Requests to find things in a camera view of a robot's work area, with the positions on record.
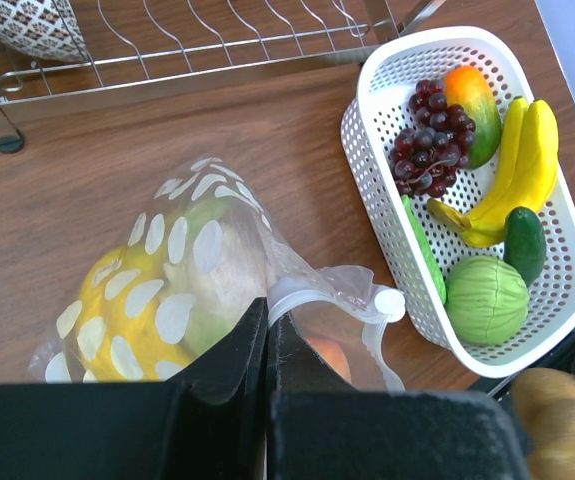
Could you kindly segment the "toy cauliflower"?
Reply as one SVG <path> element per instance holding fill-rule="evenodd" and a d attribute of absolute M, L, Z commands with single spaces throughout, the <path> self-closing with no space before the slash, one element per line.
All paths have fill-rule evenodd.
<path fill-rule="evenodd" d="M 200 356 L 266 295 L 267 258 L 252 210 L 235 200 L 200 202 L 184 219 L 184 256 L 163 264 L 155 327 L 164 342 Z"/>

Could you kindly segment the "yellow banana bunch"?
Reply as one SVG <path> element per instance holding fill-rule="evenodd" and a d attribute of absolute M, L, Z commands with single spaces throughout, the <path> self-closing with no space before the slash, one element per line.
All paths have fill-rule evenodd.
<path fill-rule="evenodd" d="M 183 347 L 164 342 L 155 327 L 163 286 L 160 255 L 140 246 L 117 247 L 91 267 L 74 326 L 85 381 L 164 381 L 190 364 Z"/>

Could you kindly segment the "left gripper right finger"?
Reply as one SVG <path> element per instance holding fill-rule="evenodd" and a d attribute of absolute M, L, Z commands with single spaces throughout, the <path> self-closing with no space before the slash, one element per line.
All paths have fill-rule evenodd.
<path fill-rule="evenodd" d="M 268 333 L 270 479 L 526 479 L 510 416 L 476 391 L 361 392 L 297 333 Z"/>

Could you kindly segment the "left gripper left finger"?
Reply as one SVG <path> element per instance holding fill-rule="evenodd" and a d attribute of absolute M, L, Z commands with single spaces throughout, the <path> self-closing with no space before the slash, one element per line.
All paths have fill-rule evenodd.
<path fill-rule="evenodd" d="M 258 479 L 267 304 L 164 382 L 0 385 L 0 479 Z"/>

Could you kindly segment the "clear zip top bag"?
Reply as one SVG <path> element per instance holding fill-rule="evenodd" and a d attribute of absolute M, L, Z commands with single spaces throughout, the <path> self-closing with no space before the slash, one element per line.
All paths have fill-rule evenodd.
<path fill-rule="evenodd" d="M 244 179 L 217 157 L 180 167 L 128 237 L 70 294 L 29 372 L 45 382 L 164 381 L 196 362 L 265 299 L 349 385 L 400 391 L 386 327 L 403 294 L 357 265 L 316 269 L 287 243 Z"/>

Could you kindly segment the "brown longan cluster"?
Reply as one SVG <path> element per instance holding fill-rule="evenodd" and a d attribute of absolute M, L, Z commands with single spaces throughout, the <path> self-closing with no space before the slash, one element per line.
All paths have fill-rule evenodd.
<path fill-rule="evenodd" d="M 533 440 L 527 465 L 534 479 L 575 479 L 575 375 L 530 368 L 512 382 L 519 423 Z"/>

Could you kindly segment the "toy peach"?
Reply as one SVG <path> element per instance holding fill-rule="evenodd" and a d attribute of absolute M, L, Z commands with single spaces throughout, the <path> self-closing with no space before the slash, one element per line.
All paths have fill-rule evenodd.
<path fill-rule="evenodd" d="M 336 374 L 345 382 L 351 383 L 347 357 L 337 342 L 322 337 L 306 337 L 305 340 Z"/>

